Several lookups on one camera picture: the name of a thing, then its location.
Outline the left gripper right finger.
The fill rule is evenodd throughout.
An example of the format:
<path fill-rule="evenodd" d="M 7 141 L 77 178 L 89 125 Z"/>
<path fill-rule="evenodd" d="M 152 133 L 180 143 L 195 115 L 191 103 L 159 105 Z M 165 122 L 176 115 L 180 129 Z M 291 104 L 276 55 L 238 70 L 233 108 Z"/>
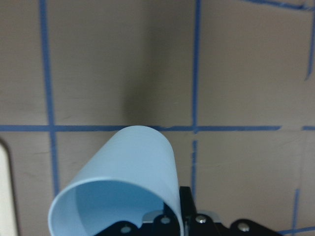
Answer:
<path fill-rule="evenodd" d="M 185 236 L 279 236 L 280 233 L 249 219 L 238 219 L 226 227 L 213 212 L 198 212 L 191 188 L 179 189 Z"/>

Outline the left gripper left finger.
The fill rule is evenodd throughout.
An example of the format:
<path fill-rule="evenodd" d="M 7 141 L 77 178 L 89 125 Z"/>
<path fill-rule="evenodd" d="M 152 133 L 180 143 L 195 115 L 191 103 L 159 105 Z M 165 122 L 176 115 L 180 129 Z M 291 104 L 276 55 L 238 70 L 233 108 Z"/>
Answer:
<path fill-rule="evenodd" d="M 180 236 L 182 208 L 164 203 L 162 210 L 147 212 L 138 226 L 131 221 L 117 221 L 96 233 L 97 236 Z"/>

